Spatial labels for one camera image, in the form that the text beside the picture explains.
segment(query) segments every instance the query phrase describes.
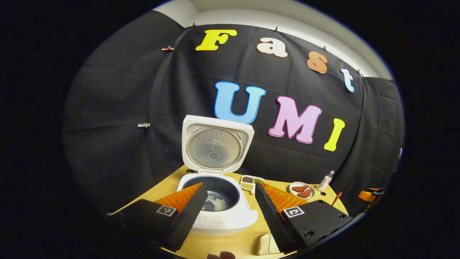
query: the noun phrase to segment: wooden table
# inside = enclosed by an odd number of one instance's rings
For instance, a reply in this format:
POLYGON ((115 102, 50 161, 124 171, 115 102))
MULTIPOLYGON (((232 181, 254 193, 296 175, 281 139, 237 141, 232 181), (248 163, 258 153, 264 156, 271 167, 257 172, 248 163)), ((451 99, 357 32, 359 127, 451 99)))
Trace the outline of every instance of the wooden table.
MULTIPOLYGON (((175 193, 179 185, 180 179, 185 174, 187 174, 186 171, 188 169, 189 168, 186 167, 185 165, 182 166, 177 171, 175 171, 173 174, 171 174, 170 176, 165 178, 163 181, 155 185, 152 189, 148 190, 147 192, 145 192, 144 194, 142 194, 141 196, 139 196, 132 202, 128 203, 126 206, 122 207, 120 210, 117 210, 115 213, 123 210, 125 207, 127 207, 128 205, 132 204, 133 202, 139 199, 155 201, 167 195, 175 193)), ((237 182, 240 182, 241 177, 242 177, 242 175, 235 174, 235 173, 228 173, 225 175, 231 178, 234 178, 237 182)), ((288 190, 288 187, 290 185, 289 182, 278 182, 278 181, 271 181, 267 179, 265 181, 269 185, 277 187, 283 191, 289 192, 288 190)), ((310 184, 310 185, 313 188, 316 188, 318 186, 318 184, 310 184)), ((257 218, 256 223, 254 223, 248 229, 238 233, 237 235, 232 235, 232 236, 197 236, 197 235, 189 234, 187 238, 185 239, 184 244, 182 245, 181 249, 178 250, 176 253, 173 253, 166 249, 165 250, 173 254, 176 254, 178 256, 190 258, 190 259, 194 259, 194 258, 205 259, 209 253, 215 254, 218 256, 221 251, 231 252, 238 259, 241 259, 241 258, 275 259, 275 258, 281 258, 281 257, 286 256, 283 253, 265 255, 265 256, 257 255, 257 245, 259 243, 259 239, 261 236, 270 233, 270 229, 268 228, 268 225, 265 222, 264 216, 255 199, 255 195, 250 194, 249 191, 243 190, 243 192, 244 192, 244 195, 246 196, 246 199, 251 209, 257 210, 257 213, 258 213, 258 218, 257 218)), ((313 196, 313 198, 311 198, 309 201, 323 200, 329 204, 332 204, 336 196, 336 193, 332 190, 332 188, 329 185, 323 190, 323 192, 326 193, 326 196, 322 196, 320 192, 316 191, 315 196, 313 196)), ((338 200, 334 204, 334 207, 348 215, 348 212, 346 211, 344 205, 342 204, 340 200, 338 200)))

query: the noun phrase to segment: white rice cooker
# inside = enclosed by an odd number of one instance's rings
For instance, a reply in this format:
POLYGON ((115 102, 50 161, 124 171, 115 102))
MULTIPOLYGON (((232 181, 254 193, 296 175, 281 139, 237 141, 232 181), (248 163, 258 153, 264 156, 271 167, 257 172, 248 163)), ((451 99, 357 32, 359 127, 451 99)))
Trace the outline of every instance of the white rice cooker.
POLYGON ((257 221, 239 182, 224 174, 240 168, 254 136, 251 125, 187 115, 182 127, 186 174, 177 191, 203 182, 208 197, 190 231, 194 235, 235 235, 257 221))

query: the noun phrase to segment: food tray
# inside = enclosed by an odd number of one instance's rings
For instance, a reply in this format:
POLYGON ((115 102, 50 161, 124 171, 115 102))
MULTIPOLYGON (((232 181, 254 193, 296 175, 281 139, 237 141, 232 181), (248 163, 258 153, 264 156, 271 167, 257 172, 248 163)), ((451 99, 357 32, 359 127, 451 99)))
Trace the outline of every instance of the food tray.
POLYGON ((255 193, 257 182, 265 182, 265 179, 255 176, 243 175, 240 180, 240 186, 243 190, 250 191, 252 194, 255 193))

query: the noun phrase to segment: plate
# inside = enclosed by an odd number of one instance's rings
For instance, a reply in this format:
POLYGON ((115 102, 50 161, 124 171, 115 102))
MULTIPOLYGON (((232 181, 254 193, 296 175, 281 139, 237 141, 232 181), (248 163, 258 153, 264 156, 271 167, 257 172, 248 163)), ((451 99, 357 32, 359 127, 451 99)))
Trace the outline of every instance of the plate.
POLYGON ((297 198, 300 198, 300 199, 303 199, 303 200, 309 200, 311 198, 313 198, 313 196, 315 196, 315 189, 304 183, 304 182, 293 182, 292 184, 289 185, 289 192, 294 194, 297 198), (306 190, 312 190, 310 196, 308 196, 307 198, 302 198, 302 197, 298 197, 297 194, 299 194, 299 192, 296 192, 296 191, 293 191, 292 190, 292 187, 300 187, 300 186, 308 186, 308 188, 306 190))

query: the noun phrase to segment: metal clip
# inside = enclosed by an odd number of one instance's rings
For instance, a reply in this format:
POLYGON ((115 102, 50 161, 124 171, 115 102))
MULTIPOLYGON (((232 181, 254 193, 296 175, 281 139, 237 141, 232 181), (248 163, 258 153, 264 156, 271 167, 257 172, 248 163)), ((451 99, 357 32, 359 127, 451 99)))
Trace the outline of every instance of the metal clip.
POLYGON ((141 124, 138 124, 138 128, 148 128, 150 127, 150 123, 141 123, 141 124))
POLYGON ((168 47, 162 48, 161 50, 162 50, 162 51, 171 51, 171 50, 174 50, 174 48, 171 47, 171 46, 168 46, 168 47))

